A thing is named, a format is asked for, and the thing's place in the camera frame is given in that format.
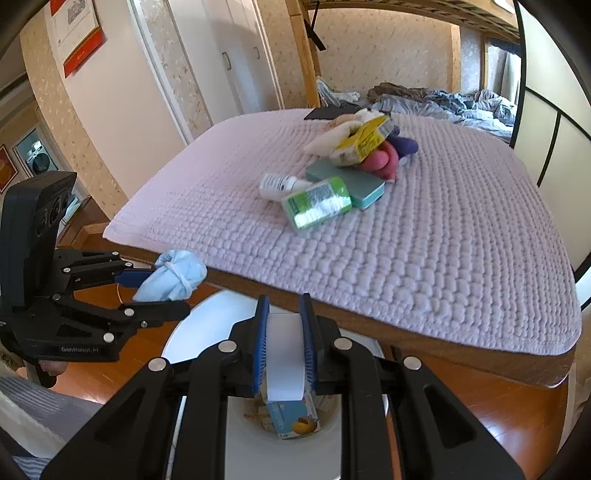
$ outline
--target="picture frame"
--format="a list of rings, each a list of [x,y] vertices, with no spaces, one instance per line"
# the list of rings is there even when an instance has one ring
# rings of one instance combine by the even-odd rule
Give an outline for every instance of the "picture frame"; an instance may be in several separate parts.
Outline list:
[[[93,0],[51,0],[57,51],[68,78],[105,42]]]
[[[17,174],[17,167],[8,155],[6,145],[0,145],[0,194],[4,193]]]

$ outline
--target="person's hand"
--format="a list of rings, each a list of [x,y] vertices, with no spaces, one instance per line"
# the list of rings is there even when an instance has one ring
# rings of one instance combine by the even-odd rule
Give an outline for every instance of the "person's hand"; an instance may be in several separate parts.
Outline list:
[[[53,360],[39,360],[41,370],[47,372],[52,377],[57,377],[66,371],[68,362],[54,362]]]

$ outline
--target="door handle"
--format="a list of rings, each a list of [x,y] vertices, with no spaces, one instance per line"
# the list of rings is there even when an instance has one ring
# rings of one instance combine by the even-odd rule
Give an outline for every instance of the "door handle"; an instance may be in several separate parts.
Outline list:
[[[222,52],[222,57],[226,60],[226,71],[229,72],[232,70],[232,62],[230,61],[230,55],[228,55],[227,51]]]

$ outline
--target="bed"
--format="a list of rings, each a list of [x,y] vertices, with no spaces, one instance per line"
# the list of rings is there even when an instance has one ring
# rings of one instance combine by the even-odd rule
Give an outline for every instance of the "bed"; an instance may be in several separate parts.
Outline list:
[[[335,92],[322,77],[316,77],[316,87],[322,106],[344,108],[355,105],[387,115],[429,116],[488,132],[507,144],[511,142],[517,115],[517,105],[487,89],[463,95],[382,82],[363,96],[354,91]]]
[[[493,37],[519,42],[517,17],[501,8],[504,0],[285,0],[290,16],[295,45],[304,77],[308,106],[319,107],[316,76],[321,65],[314,43],[307,34],[310,25],[308,10],[324,8],[375,8],[422,15],[480,31],[483,38]],[[452,39],[452,85],[460,82],[460,38]]]
[[[301,176],[313,161],[301,149],[325,122],[304,120],[309,112],[215,125],[129,201],[105,238],[188,248],[214,283],[232,288],[231,276],[260,293],[308,291],[365,335],[400,344],[392,332],[403,332],[404,347],[518,381],[560,382],[581,329],[574,278],[513,151],[484,132],[394,114],[420,145],[397,182],[369,209],[297,233],[257,185],[264,172]]]

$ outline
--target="pink quilted blanket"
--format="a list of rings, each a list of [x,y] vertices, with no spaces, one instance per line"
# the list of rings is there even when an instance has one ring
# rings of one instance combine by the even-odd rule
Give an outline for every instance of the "pink quilted blanket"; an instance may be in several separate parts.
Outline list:
[[[215,125],[152,178],[105,231],[111,241],[190,249],[206,265],[466,345],[540,355],[581,330],[573,273],[552,218],[503,142],[395,115],[418,154],[373,206],[295,232],[258,196],[265,172],[302,176],[324,125],[307,110]]]

